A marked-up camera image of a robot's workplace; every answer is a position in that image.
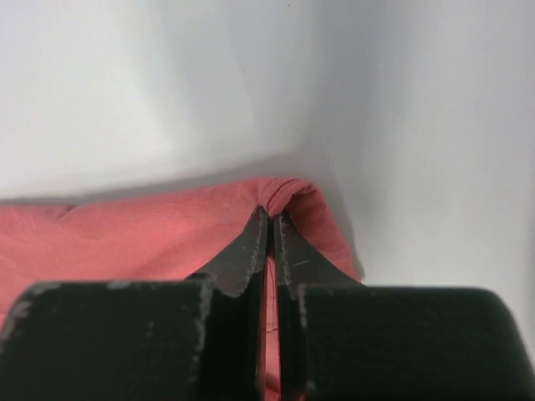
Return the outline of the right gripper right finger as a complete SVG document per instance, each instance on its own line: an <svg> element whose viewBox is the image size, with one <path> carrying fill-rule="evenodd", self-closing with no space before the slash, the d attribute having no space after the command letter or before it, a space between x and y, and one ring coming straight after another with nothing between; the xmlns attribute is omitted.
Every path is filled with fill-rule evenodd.
<svg viewBox="0 0 535 401"><path fill-rule="evenodd" d="M525 347L494 292L367 287L273 221L281 399L522 400Z"/></svg>

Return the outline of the pink red t shirt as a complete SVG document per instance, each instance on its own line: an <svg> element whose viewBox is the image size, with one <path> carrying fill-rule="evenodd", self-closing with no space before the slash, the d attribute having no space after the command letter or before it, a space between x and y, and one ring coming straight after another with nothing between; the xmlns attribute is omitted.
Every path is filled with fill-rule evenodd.
<svg viewBox="0 0 535 401"><path fill-rule="evenodd" d="M82 206L3 206L1 331L13 303L38 282L182 281L228 246L257 208L268 216L261 399L280 398L274 219L288 214L328 261L358 278L322 193L306 180L255 178Z"/></svg>

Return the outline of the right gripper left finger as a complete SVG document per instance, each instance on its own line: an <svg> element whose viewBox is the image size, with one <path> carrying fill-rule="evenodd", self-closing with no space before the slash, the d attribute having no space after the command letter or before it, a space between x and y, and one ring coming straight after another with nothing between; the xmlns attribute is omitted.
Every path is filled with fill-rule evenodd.
<svg viewBox="0 0 535 401"><path fill-rule="evenodd" d="M38 282L1 331L4 400L259 400L268 214L182 281Z"/></svg>

